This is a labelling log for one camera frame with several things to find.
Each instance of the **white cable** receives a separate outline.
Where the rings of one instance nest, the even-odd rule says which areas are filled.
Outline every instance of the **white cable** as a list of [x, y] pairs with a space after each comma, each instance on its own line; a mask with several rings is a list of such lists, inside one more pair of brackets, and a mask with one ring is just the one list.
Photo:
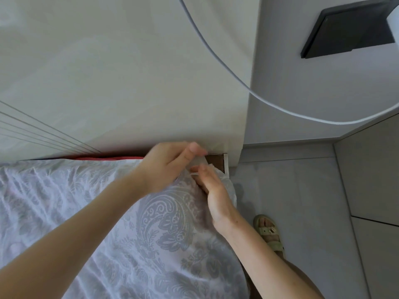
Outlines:
[[376, 118], [378, 116], [381, 116], [385, 113], [388, 113], [396, 108], [399, 107], [399, 103], [397, 103], [396, 105], [392, 106], [391, 108], [388, 108], [387, 110], [381, 111], [375, 115], [371, 115], [368, 116], [366, 118], [362, 118], [361, 120], [356, 120], [356, 121], [327, 121], [327, 120], [321, 120], [319, 118], [312, 118], [310, 116], [306, 116], [306, 115], [302, 115], [302, 114], [298, 114], [289, 110], [286, 110], [280, 106], [274, 105], [273, 103], [265, 100], [264, 98], [260, 97], [259, 95], [257, 95], [255, 92], [252, 91], [251, 88], [249, 88], [247, 86], [247, 84], [245, 84], [218, 56], [217, 54], [212, 50], [212, 48], [208, 45], [208, 43], [206, 42], [206, 40], [204, 39], [204, 37], [202, 36], [200, 30], [198, 29], [197, 25], [195, 24], [193, 18], [191, 17], [190, 12], [188, 11], [186, 4], [184, 3], [183, 0], [179, 0], [184, 12], [187, 15], [187, 18], [189, 19], [191, 25], [194, 27], [194, 30], [196, 31], [199, 39], [202, 41], [202, 43], [205, 45], [205, 47], [207, 48], [207, 50], [213, 55], [213, 57], [242, 85], [245, 87], [245, 89], [247, 89], [254, 97], [256, 97], [258, 100], [264, 102], [265, 104], [276, 108], [277, 110], [280, 110], [284, 113], [287, 113], [289, 115], [292, 116], [296, 116], [298, 118], [304, 118], [306, 120], [311, 120], [311, 121], [318, 121], [320, 123], [325, 123], [325, 124], [331, 124], [331, 125], [353, 125], [353, 124], [357, 124], [357, 123], [362, 123], [363, 121], [368, 121], [368, 120], [372, 120], [373, 118]]

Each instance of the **red fabric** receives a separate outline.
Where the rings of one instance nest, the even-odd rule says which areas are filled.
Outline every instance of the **red fabric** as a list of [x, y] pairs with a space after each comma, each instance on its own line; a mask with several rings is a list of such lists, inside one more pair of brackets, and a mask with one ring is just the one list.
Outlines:
[[78, 157], [75, 158], [77, 161], [120, 161], [123, 159], [143, 159], [140, 156], [122, 156], [122, 157], [110, 157], [110, 158], [95, 158], [95, 157]]

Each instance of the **fingernail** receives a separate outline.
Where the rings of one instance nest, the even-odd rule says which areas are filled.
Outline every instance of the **fingernail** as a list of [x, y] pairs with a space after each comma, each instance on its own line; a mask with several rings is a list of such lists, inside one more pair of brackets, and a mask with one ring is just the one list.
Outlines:
[[198, 145], [196, 142], [194, 142], [194, 141], [188, 145], [188, 149], [189, 149], [191, 152], [193, 152], [193, 153], [196, 153], [196, 152], [197, 152], [198, 147], [199, 147], [199, 145]]

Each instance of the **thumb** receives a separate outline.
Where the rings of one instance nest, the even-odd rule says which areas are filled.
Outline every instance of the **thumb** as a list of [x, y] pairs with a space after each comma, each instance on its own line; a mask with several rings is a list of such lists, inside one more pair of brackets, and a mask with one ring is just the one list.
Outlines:
[[189, 143], [183, 152], [169, 163], [168, 167], [176, 171], [176, 174], [180, 174], [180, 172], [194, 159], [200, 148], [201, 147], [196, 142]]
[[211, 192], [212, 189], [219, 187], [221, 184], [220, 179], [217, 177], [212, 168], [209, 166], [201, 164], [200, 167], [198, 168], [198, 175], [203, 185], [207, 188], [209, 192]]

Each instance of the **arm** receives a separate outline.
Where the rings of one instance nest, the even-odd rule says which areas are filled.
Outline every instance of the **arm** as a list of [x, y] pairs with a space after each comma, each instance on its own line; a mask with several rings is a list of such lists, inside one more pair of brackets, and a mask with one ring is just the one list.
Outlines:
[[201, 165], [191, 171], [199, 173], [193, 178], [208, 194], [213, 225], [233, 248], [262, 298], [321, 299], [238, 213], [211, 168]]
[[0, 270], [2, 298], [61, 298], [123, 214], [159, 192], [206, 151], [196, 143], [155, 146], [129, 175], [113, 181], [90, 204]]

